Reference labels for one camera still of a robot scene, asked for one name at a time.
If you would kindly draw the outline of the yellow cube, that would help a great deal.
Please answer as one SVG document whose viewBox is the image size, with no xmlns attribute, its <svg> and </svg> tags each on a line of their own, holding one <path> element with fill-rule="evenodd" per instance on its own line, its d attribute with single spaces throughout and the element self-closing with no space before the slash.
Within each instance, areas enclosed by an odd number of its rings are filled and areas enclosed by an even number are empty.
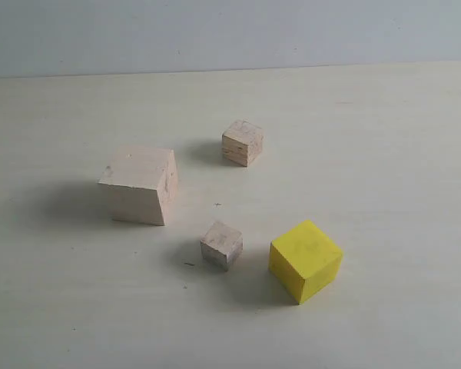
<svg viewBox="0 0 461 369">
<path fill-rule="evenodd" d="M 334 280 L 343 251 L 312 221 L 302 221 L 270 243 L 268 268 L 297 304 Z"/>
</svg>

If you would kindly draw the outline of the medium wooden cube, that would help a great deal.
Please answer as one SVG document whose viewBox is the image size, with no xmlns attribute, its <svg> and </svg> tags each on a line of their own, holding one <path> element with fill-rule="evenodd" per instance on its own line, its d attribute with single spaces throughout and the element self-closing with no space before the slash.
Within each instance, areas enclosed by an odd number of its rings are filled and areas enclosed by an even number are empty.
<svg viewBox="0 0 461 369">
<path fill-rule="evenodd" d="M 237 120 L 222 134 L 221 149 L 225 158 L 248 167 L 262 152 L 264 130 L 249 121 Z"/>
</svg>

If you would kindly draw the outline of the small wooden cube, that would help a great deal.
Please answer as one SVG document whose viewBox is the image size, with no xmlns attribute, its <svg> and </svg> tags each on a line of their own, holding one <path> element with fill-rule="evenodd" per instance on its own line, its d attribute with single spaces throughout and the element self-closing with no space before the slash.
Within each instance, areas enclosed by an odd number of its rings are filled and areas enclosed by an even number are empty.
<svg viewBox="0 0 461 369">
<path fill-rule="evenodd" d="M 215 221 L 201 239 L 202 258 L 229 271 L 244 248 L 243 235 L 221 221 Z"/>
</svg>

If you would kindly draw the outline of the large pale wooden cube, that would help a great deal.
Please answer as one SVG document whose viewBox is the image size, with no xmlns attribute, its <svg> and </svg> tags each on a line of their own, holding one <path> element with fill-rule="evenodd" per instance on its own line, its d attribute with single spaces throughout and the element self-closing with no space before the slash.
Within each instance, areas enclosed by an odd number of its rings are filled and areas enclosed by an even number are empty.
<svg viewBox="0 0 461 369">
<path fill-rule="evenodd" d="M 164 226 L 177 194 L 177 165 L 169 148 L 120 147 L 98 185 L 112 219 Z"/>
</svg>

